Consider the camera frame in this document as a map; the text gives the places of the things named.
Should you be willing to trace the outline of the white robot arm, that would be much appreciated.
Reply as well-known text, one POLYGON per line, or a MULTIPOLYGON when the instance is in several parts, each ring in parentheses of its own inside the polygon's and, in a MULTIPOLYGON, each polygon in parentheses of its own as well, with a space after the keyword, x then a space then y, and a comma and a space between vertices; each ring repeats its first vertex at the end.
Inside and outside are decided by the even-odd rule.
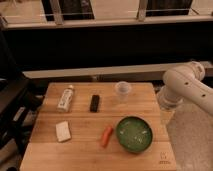
POLYGON ((213 116, 213 88, 202 83, 204 66, 192 61, 168 69, 163 74, 164 86, 157 93, 157 101, 163 110, 172 110, 187 99, 213 116))

